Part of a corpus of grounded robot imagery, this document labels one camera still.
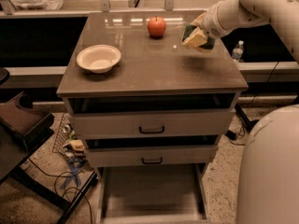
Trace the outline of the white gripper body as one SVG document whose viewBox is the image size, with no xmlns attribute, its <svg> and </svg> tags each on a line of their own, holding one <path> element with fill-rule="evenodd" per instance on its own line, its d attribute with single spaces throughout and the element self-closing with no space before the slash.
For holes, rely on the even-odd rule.
<svg viewBox="0 0 299 224">
<path fill-rule="evenodd" d="M 210 37 L 224 37 L 232 32 L 232 29 L 226 25 L 229 15 L 227 4 L 219 2 L 206 11 L 203 19 L 200 21 L 200 27 Z"/>
</svg>

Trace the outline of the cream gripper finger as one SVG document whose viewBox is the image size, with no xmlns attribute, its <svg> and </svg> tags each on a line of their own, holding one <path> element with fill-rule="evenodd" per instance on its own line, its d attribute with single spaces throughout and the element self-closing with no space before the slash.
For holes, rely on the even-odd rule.
<svg viewBox="0 0 299 224">
<path fill-rule="evenodd" d="M 207 40 L 208 35 L 199 27 L 186 27 L 183 34 L 182 45 L 187 49 L 195 49 L 205 45 Z"/>
<path fill-rule="evenodd" d="M 206 13 L 202 13 L 201 15 L 199 15 L 197 18 L 195 18 L 191 22 L 191 25 L 196 26 L 196 27 L 201 27 L 202 26 L 202 21 L 204 20 L 205 15 L 206 15 Z"/>
</svg>

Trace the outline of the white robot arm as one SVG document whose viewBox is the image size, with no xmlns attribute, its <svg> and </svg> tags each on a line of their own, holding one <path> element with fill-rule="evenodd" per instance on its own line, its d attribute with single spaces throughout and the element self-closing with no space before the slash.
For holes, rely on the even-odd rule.
<svg viewBox="0 0 299 224">
<path fill-rule="evenodd" d="M 270 24 L 299 62 L 299 2 L 225 0 L 187 25 L 188 49 L 237 28 Z M 240 165 L 236 224 L 299 224 L 299 105 L 281 107 L 256 123 Z"/>
</svg>

